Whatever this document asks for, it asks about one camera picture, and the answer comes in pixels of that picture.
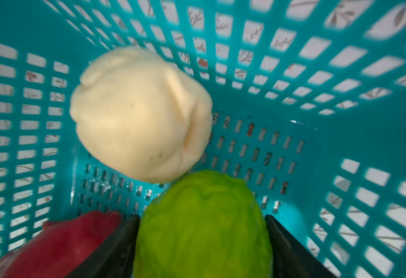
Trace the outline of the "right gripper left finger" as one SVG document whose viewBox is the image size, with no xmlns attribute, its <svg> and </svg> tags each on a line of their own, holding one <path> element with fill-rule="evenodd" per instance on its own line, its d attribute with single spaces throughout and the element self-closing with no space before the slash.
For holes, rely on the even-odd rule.
<svg viewBox="0 0 406 278">
<path fill-rule="evenodd" d="M 140 216 L 130 215 L 69 278 L 131 278 Z"/>
</svg>

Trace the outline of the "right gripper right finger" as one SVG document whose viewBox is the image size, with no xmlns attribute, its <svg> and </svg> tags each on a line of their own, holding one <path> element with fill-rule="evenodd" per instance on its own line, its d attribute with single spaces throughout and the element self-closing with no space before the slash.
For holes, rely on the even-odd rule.
<svg viewBox="0 0 406 278">
<path fill-rule="evenodd" d="M 273 249 L 274 278 L 335 278 L 272 215 L 264 217 Z"/>
</svg>

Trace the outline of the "green custard apple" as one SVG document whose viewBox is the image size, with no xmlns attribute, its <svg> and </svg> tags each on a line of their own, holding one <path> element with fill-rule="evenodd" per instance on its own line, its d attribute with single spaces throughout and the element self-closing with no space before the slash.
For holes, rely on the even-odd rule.
<svg viewBox="0 0 406 278">
<path fill-rule="evenodd" d="M 188 174 L 140 219 L 136 278 L 269 278 L 273 251 L 247 182 L 213 170 Z"/>
</svg>

